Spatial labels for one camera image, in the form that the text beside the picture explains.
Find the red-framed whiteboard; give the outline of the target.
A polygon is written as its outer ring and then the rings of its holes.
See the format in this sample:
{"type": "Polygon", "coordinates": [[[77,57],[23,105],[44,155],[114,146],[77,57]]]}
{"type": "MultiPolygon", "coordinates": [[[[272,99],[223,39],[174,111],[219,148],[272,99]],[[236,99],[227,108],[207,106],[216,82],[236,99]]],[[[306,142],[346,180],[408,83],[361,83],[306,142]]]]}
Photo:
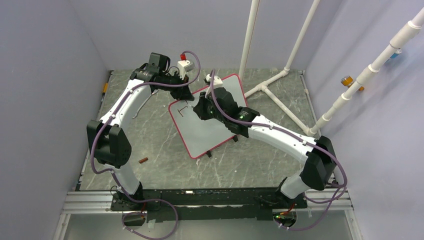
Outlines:
{"type": "Polygon", "coordinates": [[[168,112],[177,129],[183,145],[192,159],[197,159],[234,138],[225,125],[216,119],[201,120],[187,104],[197,105],[200,93],[207,86],[192,93],[194,101],[177,100],[169,104],[168,112]]]}

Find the brown marker cap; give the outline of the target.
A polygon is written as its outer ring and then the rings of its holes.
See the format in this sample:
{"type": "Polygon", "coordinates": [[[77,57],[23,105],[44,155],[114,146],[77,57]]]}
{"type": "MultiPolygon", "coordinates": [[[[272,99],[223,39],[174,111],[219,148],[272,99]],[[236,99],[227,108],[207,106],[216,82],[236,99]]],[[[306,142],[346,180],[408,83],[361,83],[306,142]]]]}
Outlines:
{"type": "Polygon", "coordinates": [[[147,162],[148,160],[149,160],[149,158],[148,158],[148,157],[145,157],[145,158],[143,158],[143,159],[140,159],[140,160],[138,161],[138,163],[139,163],[139,164],[143,164],[143,163],[147,162]]]}

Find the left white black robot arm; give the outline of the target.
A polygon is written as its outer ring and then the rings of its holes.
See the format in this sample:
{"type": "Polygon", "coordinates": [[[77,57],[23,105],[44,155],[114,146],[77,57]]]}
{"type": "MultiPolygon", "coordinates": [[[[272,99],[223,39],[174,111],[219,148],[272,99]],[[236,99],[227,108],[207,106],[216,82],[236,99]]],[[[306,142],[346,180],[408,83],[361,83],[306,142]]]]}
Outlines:
{"type": "Polygon", "coordinates": [[[200,69],[200,61],[192,62],[192,51],[183,51],[176,64],[176,71],[170,73],[171,59],[152,52],[148,62],[136,68],[129,76],[128,83],[111,109],[99,120],[91,120],[86,126],[89,147],[89,161],[92,171],[99,175],[109,172],[117,191],[124,195],[124,204],[131,210],[139,209],[144,203],[143,186],[129,163],[132,146],[125,133],[130,121],[147,103],[154,91],[167,91],[175,100],[193,101],[188,72],[200,69]]]}

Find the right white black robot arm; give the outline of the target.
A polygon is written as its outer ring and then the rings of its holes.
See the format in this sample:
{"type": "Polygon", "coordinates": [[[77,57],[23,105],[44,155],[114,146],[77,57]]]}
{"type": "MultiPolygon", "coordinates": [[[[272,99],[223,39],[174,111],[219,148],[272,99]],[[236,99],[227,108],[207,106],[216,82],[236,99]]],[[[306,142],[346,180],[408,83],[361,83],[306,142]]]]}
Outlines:
{"type": "Polygon", "coordinates": [[[213,119],[234,135],[267,143],[303,166],[279,184],[275,200],[282,208],[289,207],[297,196],[309,189],[324,190],[336,168],[335,151],[329,138],[309,137],[283,128],[256,110],[238,106],[232,94],[223,87],[211,93],[201,92],[193,111],[201,120],[213,119]]]}

